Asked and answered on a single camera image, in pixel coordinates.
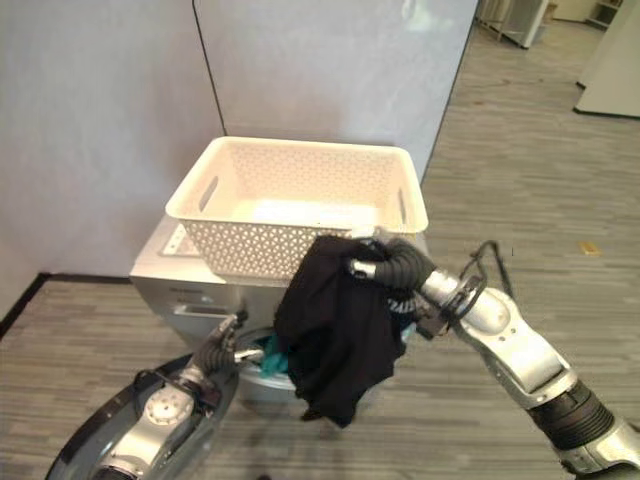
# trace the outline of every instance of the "white cabinet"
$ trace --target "white cabinet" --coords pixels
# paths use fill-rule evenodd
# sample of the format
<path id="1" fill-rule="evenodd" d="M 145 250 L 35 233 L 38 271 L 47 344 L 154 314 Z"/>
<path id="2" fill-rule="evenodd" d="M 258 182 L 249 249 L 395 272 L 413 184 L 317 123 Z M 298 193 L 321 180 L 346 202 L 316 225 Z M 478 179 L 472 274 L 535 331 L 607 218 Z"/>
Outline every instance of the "white cabinet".
<path id="1" fill-rule="evenodd" d="M 597 0 L 552 0 L 558 4 L 553 18 L 584 22 L 598 3 Z"/>

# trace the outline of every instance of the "washer detergent drawer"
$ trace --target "washer detergent drawer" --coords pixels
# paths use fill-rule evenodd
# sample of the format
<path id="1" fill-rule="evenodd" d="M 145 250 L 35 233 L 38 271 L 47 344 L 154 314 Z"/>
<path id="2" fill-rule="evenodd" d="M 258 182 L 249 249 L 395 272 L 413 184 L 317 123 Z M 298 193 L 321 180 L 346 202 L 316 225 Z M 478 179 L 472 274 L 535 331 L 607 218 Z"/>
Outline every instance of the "washer detergent drawer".
<path id="1" fill-rule="evenodd" d="M 245 310 L 243 331 L 271 327 L 284 287 L 131 277 L 154 313 L 195 348 L 225 315 Z"/>

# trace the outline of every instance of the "white basket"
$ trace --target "white basket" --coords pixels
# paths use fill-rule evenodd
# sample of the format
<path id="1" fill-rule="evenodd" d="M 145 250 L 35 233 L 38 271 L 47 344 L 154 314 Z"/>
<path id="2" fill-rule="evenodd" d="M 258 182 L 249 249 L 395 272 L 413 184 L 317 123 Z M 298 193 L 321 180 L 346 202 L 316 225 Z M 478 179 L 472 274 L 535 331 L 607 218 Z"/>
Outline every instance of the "white basket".
<path id="1" fill-rule="evenodd" d="M 372 147 L 222 137 L 166 206 L 216 274 L 289 279 L 319 234 L 427 227 L 409 154 Z"/>

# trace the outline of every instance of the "cable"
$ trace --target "cable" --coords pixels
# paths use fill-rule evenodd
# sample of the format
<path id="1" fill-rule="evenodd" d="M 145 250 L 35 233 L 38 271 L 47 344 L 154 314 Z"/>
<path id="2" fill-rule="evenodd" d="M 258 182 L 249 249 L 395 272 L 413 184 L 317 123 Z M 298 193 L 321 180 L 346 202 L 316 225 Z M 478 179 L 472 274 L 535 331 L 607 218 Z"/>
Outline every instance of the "cable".
<path id="1" fill-rule="evenodd" d="M 478 249 L 475 252 L 471 254 L 471 260 L 462 269 L 460 278 L 465 278 L 469 269 L 475 265 L 478 271 L 480 272 L 483 283 L 486 285 L 486 283 L 488 282 L 488 275 L 484 265 L 482 264 L 482 259 L 486 253 L 487 248 L 489 247 L 493 250 L 493 256 L 496 261 L 496 265 L 498 266 L 498 270 L 500 272 L 502 289 L 504 290 L 504 293 L 506 293 L 512 299 L 515 300 L 515 295 L 513 293 L 513 286 L 511 285 L 511 279 L 509 278 L 509 273 L 507 272 L 507 268 L 504 266 L 504 260 L 500 255 L 500 247 L 498 246 L 498 242 L 496 242 L 495 240 L 487 240 L 486 242 L 482 243 L 482 245 L 480 245 L 480 247 L 478 247 Z"/>
<path id="2" fill-rule="evenodd" d="M 207 73 L 209 74 L 209 82 L 211 82 L 211 90 L 213 90 L 213 98 L 216 102 L 216 108 L 218 109 L 218 116 L 220 117 L 220 125 L 222 126 L 222 133 L 225 137 L 228 135 L 227 126 L 224 124 L 224 117 L 222 116 L 222 107 L 220 106 L 220 99 L 218 98 L 218 91 L 216 84 L 213 81 L 213 71 L 211 70 L 211 64 L 209 63 L 209 55 L 207 55 L 207 48 L 204 45 L 204 38 L 202 37 L 202 28 L 200 28 L 200 18 L 198 17 L 198 9 L 196 8 L 196 0 L 191 0 L 191 8 L 193 9 L 193 16 L 196 19 L 196 27 L 198 27 L 198 37 L 200 38 L 200 45 L 202 46 L 202 54 L 204 55 L 204 63 L 207 66 Z"/>

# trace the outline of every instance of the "clothing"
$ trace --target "clothing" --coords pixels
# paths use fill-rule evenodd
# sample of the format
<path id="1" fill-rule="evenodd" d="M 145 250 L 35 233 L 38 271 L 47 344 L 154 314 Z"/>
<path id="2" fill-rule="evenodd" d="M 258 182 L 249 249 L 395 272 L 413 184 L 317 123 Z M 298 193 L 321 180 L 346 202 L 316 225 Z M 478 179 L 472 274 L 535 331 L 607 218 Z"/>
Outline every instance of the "clothing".
<path id="1" fill-rule="evenodd" d="M 296 395 L 309 404 L 305 416 L 326 416 L 340 427 L 351 423 L 367 389 L 393 375 L 393 363 L 405 351 L 401 331 L 407 326 L 392 318 L 392 292 L 347 271 L 351 258 L 385 257 L 360 241 L 318 237 L 274 323 L 280 351 L 288 353 Z"/>

